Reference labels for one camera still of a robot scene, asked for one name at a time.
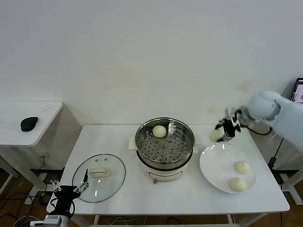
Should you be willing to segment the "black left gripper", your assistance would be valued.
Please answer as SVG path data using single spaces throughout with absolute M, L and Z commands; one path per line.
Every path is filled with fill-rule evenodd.
M 54 215 L 73 215 L 75 212 L 75 205 L 73 200 L 80 197 L 88 187 L 88 169 L 86 169 L 83 181 L 80 186 L 62 185 L 60 187 L 59 180 L 50 180 L 53 186 L 53 192 L 56 197 L 56 206 L 53 210 Z

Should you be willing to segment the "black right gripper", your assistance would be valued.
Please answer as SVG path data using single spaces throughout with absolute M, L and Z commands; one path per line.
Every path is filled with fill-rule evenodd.
M 225 109 L 225 119 L 220 119 L 215 126 L 215 130 L 222 128 L 224 135 L 222 136 L 223 141 L 230 141 L 235 137 L 235 130 L 241 132 L 241 123 L 239 119 L 242 117 L 242 110 L 236 108 Z

